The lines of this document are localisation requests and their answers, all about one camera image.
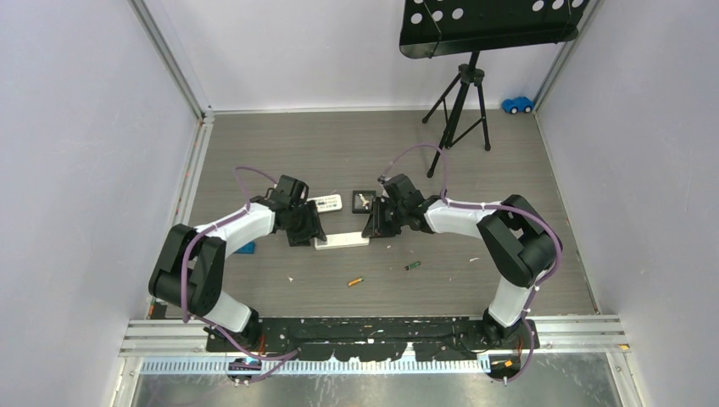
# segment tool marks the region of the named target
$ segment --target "black metal base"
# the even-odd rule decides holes
[[[432,108],[426,114],[426,116],[422,118],[422,123],[426,124],[427,121],[429,121],[429,118],[432,117],[432,114],[434,114],[434,112],[437,110],[439,105],[440,104],[443,105],[444,121],[446,123],[446,126],[444,127],[442,139],[439,142],[440,149],[444,148],[444,149],[449,150],[457,142],[459,142],[464,136],[466,136],[470,131],[474,130],[474,128],[477,127],[480,123],[482,124],[482,129],[484,130],[484,150],[489,151],[492,149],[492,145],[489,143],[489,129],[487,128],[487,110],[484,107],[484,91],[482,89],[482,81],[484,79],[484,71],[477,69],[477,60],[478,59],[479,59],[478,51],[471,53],[469,64],[460,65],[460,73],[458,73],[457,76],[454,77],[454,79],[449,84],[447,89],[442,93],[442,96],[440,96],[439,99],[434,103],[434,106],[432,106]],[[447,95],[449,95],[449,93],[452,91],[452,89],[457,84],[457,82],[460,82],[460,81],[461,81],[460,91],[457,93],[457,98],[454,100],[454,107],[452,108],[452,112],[448,116],[447,115],[447,102],[446,102]],[[459,137],[454,139],[454,134],[457,131],[457,125],[460,122],[460,116],[462,115],[462,109],[465,105],[467,93],[469,92],[470,85],[472,85],[472,84],[477,87],[477,94],[479,96],[479,109],[482,114],[482,117],[480,117],[479,120],[477,120],[473,125],[471,125],[462,134],[460,134]],[[437,167],[438,161],[439,161],[439,152],[434,154],[434,160],[432,161],[432,165],[430,166],[430,169],[427,172],[427,178],[432,178],[434,176],[434,170]]]
[[[534,322],[535,348],[539,348]],[[528,348],[530,333],[520,326],[511,337],[492,346],[483,335],[482,321],[467,317],[392,318],[264,318],[260,320],[264,340],[243,342],[258,351],[264,344],[268,353],[298,349],[299,360],[361,361],[397,360],[407,343],[412,343],[417,361],[474,360],[489,349]],[[208,352],[233,352],[235,348],[221,335],[207,341]]]

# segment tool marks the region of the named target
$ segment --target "wire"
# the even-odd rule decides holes
[[[381,177],[387,178],[387,173],[392,169],[392,167],[394,167],[395,164],[397,164],[397,161],[399,161],[399,159],[401,159],[402,156],[404,156],[408,152],[414,150],[415,148],[420,148],[420,147],[434,148],[439,153],[439,158],[442,159],[443,178],[442,178],[442,189],[439,192],[439,196],[442,198],[442,202],[447,203],[447,173],[449,171],[447,169],[447,159],[445,158],[444,153],[442,152],[442,149],[440,147],[438,147],[434,144],[430,144],[429,142],[421,142],[419,144],[415,144],[414,146],[405,149],[402,153],[399,153],[397,155],[397,157],[395,157],[392,161],[389,162],[389,165],[387,166],[387,168],[385,168],[384,171],[382,172]]]
[[[185,249],[185,253],[182,255],[182,266],[181,266],[181,272],[180,272],[180,306],[182,308],[182,321],[187,324],[187,322],[190,320],[190,315],[187,312],[187,264],[190,262],[190,253],[192,252],[192,249],[195,248],[195,245],[198,244],[199,240],[203,238],[205,235],[210,233],[211,231],[220,228],[224,225],[227,225],[230,222],[233,222],[235,220],[238,220],[242,218],[244,215],[249,212],[249,205],[250,205],[250,197],[249,192],[247,188],[245,187],[245,183],[242,180],[242,178],[239,175],[240,170],[247,170],[252,171],[256,174],[260,174],[261,176],[267,178],[272,182],[273,184],[277,184],[277,180],[273,178],[272,176],[269,176],[267,173],[258,170],[254,167],[247,167],[246,165],[239,165],[232,169],[232,174],[235,176],[235,180],[237,181],[237,184],[239,184],[240,189],[242,190],[242,195],[245,196],[245,210],[243,212],[238,212],[237,214],[224,219],[220,222],[214,223],[211,226],[209,226],[207,229],[204,229],[203,231],[199,232],[195,237],[192,238],[190,243],[187,245],[187,248]]]
[[[554,273],[560,268],[561,260],[562,260],[562,251],[561,251],[561,245],[559,238],[557,237],[557,234],[555,231],[547,225],[546,222],[539,219],[538,216],[531,214],[523,209],[514,208],[507,205],[502,204],[484,204],[484,203],[462,203],[462,202],[455,202],[450,201],[447,198],[447,160],[444,158],[444,153],[441,148],[438,146],[435,146],[434,144],[429,143],[419,143],[416,144],[410,148],[405,149],[402,153],[400,153],[397,157],[395,157],[392,161],[390,161],[389,166],[382,172],[382,177],[387,177],[387,173],[392,169],[392,167],[397,163],[397,161],[402,158],[406,153],[408,153],[410,150],[413,150],[415,148],[419,147],[429,147],[434,148],[439,153],[440,158],[442,159],[442,166],[444,168],[443,171],[443,182],[442,182],[442,189],[440,190],[439,197],[442,199],[442,202],[447,204],[447,206],[451,208],[457,208],[457,209],[493,209],[493,210],[503,210],[505,212],[511,212],[513,214],[524,216],[525,218],[528,218],[529,220],[532,220],[533,222],[537,223],[539,226],[544,229],[544,231],[547,233],[549,238],[552,240],[552,245],[555,248],[555,262],[552,264],[552,266],[549,268],[549,271],[546,272],[543,276],[540,276],[535,282],[533,288],[530,289],[529,296],[527,297],[527,301],[524,303],[523,311],[520,313],[520,320],[522,321],[522,324],[527,329],[527,331],[530,334],[530,341],[529,341],[529,353],[527,354],[527,360],[525,360],[525,363],[521,366],[520,370],[512,377],[505,377],[507,383],[513,382],[519,376],[521,376],[522,373],[524,373],[527,366],[529,366],[529,363],[532,361],[532,357],[534,356],[534,332],[532,332],[532,327],[529,325],[529,322],[527,322],[527,310],[529,309],[530,304],[534,300],[534,296],[537,295],[537,290],[539,289],[539,285],[543,282],[547,281],[551,276],[554,275]]]
[[[237,180],[237,184],[239,184],[240,189],[242,189],[242,194],[245,197],[245,200],[246,200],[245,208],[244,208],[244,210],[241,209],[239,212],[237,212],[233,216],[230,216],[230,217],[228,217],[224,220],[221,220],[217,223],[214,223],[211,226],[208,226],[204,230],[200,231],[190,241],[190,243],[187,245],[187,248],[185,248],[185,253],[182,255],[182,265],[181,265],[181,275],[180,275],[180,306],[182,308],[182,321],[185,323],[187,323],[190,319],[189,318],[190,315],[187,310],[187,274],[188,274],[187,264],[189,263],[190,253],[192,252],[192,249],[195,247],[195,245],[199,242],[199,240],[202,237],[204,237],[211,231],[214,231],[222,226],[225,226],[235,220],[241,219],[244,215],[246,215],[249,212],[249,209],[250,209],[249,192],[248,192],[247,188],[245,187],[244,181],[242,180],[242,178],[239,175],[239,170],[252,171],[254,173],[264,176],[265,178],[270,180],[273,184],[275,184],[275,185],[277,184],[277,181],[273,177],[267,175],[266,173],[264,173],[261,170],[255,169],[253,167],[247,167],[247,166],[240,165],[238,167],[235,167],[232,170],[232,174],[235,176],[235,180]],[[280,366],[284,365],[288,360],[294,358],[294,356],[297,354],[297,350],[294,350],[288,354],[283,354],[280,356],[263,356],[260,354],[253,354],[249,350],[245,349],[242,345],[237,343],[237,341],[232,337],[232,335],[224,327],[219,326],[219,325],[215,324],[213,321],[207,320],[201,316],[198,316],[198,319],[201,320],[202,322],[205,322],[206,324],[212,326],[214,329],[216,329],[217,332],[219,332],[223,337],[225,337],[225,339],[227,339],[227,341],[230,342],[232,344],[232,346],[234,346],[240,352],[243,352],[244,354],[252,356],[253,358],[258,359],[258,360],[266,360],[266,361],[280,360],[281,361],[281,363],[278,364],[278,366],[276,366],[275,369],[270,370],[263,375],[260,375],[259,377],[256,378],[257,380],[253,379],[250,382],[259,382],[260,380],[264,380],[272,371],[276,371],[277,369],[279,369]]]

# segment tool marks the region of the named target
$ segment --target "blue object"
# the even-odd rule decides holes
[[[518,112],[529,113],[534,110],[534,102],[532,102],[530,98],[520,96],[503,101],[502,109],[509,114],[517,114]]]
[[[250,242],[235,250],[236,254],[254,254],[254,242]]]

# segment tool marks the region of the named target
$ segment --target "tripod leg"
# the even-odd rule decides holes
[[[482,90],[482,84],[477,86],[477,92],[479,93],[479,111],[482,113],[482,129],[484,130],[484,151],[492,149],[492,145],[489,144],[489,129],[487,128],[487,110],[484,108],[484,91]]]
[[[465,104],[465,99],[467,98],[467,92],[469,92],[469,89],[469,83],[462,83],[462,85],[460,86],[460,92],[457,93],[457,99],[454,101],[452,113],[449,115],[449,122],[444,127],[444,133],[442,133],[442,140],[440,140],[439,142],[440,150],[445,146],[449,146],[452,143],[454,132],[457,131],[457,124],[459,123],[460,115],[462,114],[462,106]],[[427,178],[432,178],[432,176],[434,176],[434,169],[435,167],[437,167],[438,161],[439,152],[436,152],[434,154],[434,159],[432,160],[432,166],[429,167],[429,171],[427,172]]]
[[[432,116],[434,111],[437,110],[437,108],[439,107],[439,104],[447,97],[447,95],[449,95],[449,93],[452,92],[452,88],[454,87],[454,85],[457,84],[457,82],[460,81],[461,77],[462,77],[461,72],[459,74],[457,74],[457,76],[454,77],[454,79],[452,80],[452,83],[450,83],[449,86],[447,87],[447,89],[444,90],[444,93],[442,93],[442,96],[440,96],[439,99],[437,100],[437,102],[434,104],[434,106],[432,106],[432,108],[429,110],[429,113],[427,113],[426,116],[422,118],[422,123],[426,124],[427,121],[429,121],[430,116]]]

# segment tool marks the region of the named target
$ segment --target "small box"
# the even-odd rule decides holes
[[[368,215],[372,213],[372,201],[376,191],[352,191],[352,213]]]
[[[250,242],[235,250],[235,254],[254,254],[254,242]]]

